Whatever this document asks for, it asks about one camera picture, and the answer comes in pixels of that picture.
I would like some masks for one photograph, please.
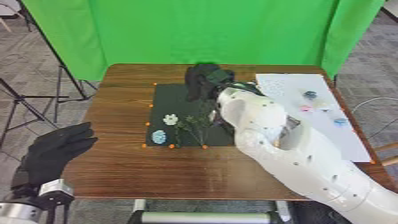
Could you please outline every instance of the paper sheet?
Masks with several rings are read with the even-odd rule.
[[[258,84],[263,94],[274,98],[297,119],[306,119],[340,147],[343,159],[354,162],[370,162],[370,154],[363,141],[354,132],[352,124],[338,126],[334,119],[347,118],[340,103],[320,74],[258,74]],[[317,99],[327,102],[331,111],[302,112],[301,106],[313,105],[302,96],[306,91],[317,92]]]

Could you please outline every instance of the black mat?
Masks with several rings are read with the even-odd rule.
[[[203,116],[203,114],[210,114],[214,110],[214,104],[203,103],[203,101],[187,102],[187,87],[183,84],[159,84],[155,86],[155,96],[153,96],[153,110],[151,110],[151,125],[148,127],[146,134],[146,144],[148,146],[169,146],[171,144],[178,144],[176,140],[176,128],[175,126],[166,125],[164,118],[166,115],[176,114],[178,119],[187,119],[187,116],[194,116],[196,118]],[[160,145],[151,140],[151,135],[157,130],[166,131],[167,140]],[[221,126],[212,126],[203,129],[205,136],[205,144],[208,146],[228,146],[233,145],[233,134]],[[182,148],[185,146],[199,146],[199,142],[196,137],[187,131],[180,132],[182,139]]]

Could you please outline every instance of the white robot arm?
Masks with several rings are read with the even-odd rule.
[[[279,139],[288,114],[272,99],[230,87],[217,102],[237,147],[286,187],[329,205],[354,224],[398,224],[398,195],[342,159],[334,143],[306,121]]]

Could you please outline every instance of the green backdrop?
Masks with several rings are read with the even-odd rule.
[[[23,0],[79,79],[116,63],[306,64],[333,77],[384,0]]]

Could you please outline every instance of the black cloth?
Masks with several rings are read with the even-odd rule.
[[[91,123],[84,123],[55,130],[36,139],[16,169],[13,189],[23,185],[39,187],[61,178],[68,162],[98,141],[93,135]]]
[[[187,118],[187,116],[203,117],[208,119],[210,111],[215,109],[215,102],[206,102],[206,106],[203,105],[203,100],[194,102],[187,101],[187,87],[183,84],[159,84],[155,89],[155,97],[153,97],[153,110],[151,110],[151,118],[150,118],[150,127],[146,134],[146,144],[150,146],[167,146],[169,144],[176,144],[176,129],[175,126],[167,126],[164,122],[166,115],[176,114],[180,121]],[[153,132],[164,130],[167,135],[167,141],[164,144],[155,144],[151,135]],[[228,129],[226,124],[214,125],[210,128],[203,129],[205,136],[205,144],[208,146],[228,146],[235,144],[233,139],[233,131]],[[182,147],[185,146],[199,146],[198,140],[192,134],[183,131],[182,132]]]

